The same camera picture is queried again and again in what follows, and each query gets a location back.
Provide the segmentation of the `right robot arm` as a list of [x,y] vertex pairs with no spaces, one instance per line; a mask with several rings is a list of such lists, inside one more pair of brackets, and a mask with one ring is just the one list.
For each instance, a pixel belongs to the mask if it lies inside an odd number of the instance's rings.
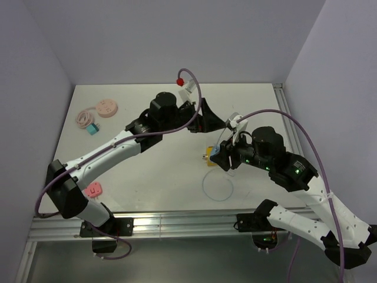
[[312,220],[265,199],[251,214],[237,216],[239,232],[271,228],[293,232],[316,244],[336,265],[345,269],[367,263],[376,242],[376,225],[369,225],[352,213],[332,192],[327,192],[318,171],[302,156],[288,152],[283,137],[274,128],[259,127],[242,132],[238,141],[228,139],[215,148],[210,160],[224,171],[241,164],[268,172],[270,180],[303,201],[317,215]]

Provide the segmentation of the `pink plug adapter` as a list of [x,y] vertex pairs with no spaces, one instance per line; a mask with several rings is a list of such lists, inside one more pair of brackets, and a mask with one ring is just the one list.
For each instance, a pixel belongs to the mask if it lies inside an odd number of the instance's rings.
[[91,199],[97,198],[102,194],[102,186],[99,182],[92,182],[84,189],[84,193]]

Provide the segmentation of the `light blue charger plug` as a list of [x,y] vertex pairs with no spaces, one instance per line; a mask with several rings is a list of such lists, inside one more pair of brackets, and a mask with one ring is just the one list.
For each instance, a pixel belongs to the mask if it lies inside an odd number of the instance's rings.
[[214,146],[210,152],[210,158],[218,156],[219,153],[220,153],[220,146],[219,145]]

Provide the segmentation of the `pink round power strip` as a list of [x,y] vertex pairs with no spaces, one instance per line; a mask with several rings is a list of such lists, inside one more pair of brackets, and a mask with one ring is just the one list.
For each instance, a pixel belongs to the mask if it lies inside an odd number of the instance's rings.
[[112,99],[103,99],[95,106],[97,114],[102,118],[110,118],[118,111],[117,103]]

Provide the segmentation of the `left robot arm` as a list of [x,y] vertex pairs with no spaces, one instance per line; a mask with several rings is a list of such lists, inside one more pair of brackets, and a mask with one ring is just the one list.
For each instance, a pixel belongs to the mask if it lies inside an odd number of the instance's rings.
[[115,229],[113,213],[83,192],[92,181],[176,129],[209,133],[224,127],[224,121],[212,112],[205,98],[199,105],[186,101],[177,106],[174,94],[158,93],[148,109],[106,144],[66,163],[54,160],[48,166],[47,194],[64,219],[80,218],[100,235],[109,235]]

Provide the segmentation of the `teal plug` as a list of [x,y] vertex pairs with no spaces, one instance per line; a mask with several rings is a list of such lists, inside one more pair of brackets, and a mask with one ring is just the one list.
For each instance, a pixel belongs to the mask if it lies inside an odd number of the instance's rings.
[[95,124],[95,123],[91,123],[89,124],[86,128],[86,131],[91,135],[95,135],[96,133],[99,132],[100,130],[100,125],[99,124]]

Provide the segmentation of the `yellow cube power adapter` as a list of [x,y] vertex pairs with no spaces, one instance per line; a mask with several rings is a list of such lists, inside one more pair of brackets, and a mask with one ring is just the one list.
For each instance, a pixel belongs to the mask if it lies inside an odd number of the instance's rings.
[[214,153],[217,153],[219,147],[218,146],[208,146],[206,147],[206,151],[205,151],[205,154],[202,155],[202,159],[206,162],[206,165],[208,167],[213,167],[213,166],[217,166],[217,164],[215,162],[213,162],[210,157],[214,154]]

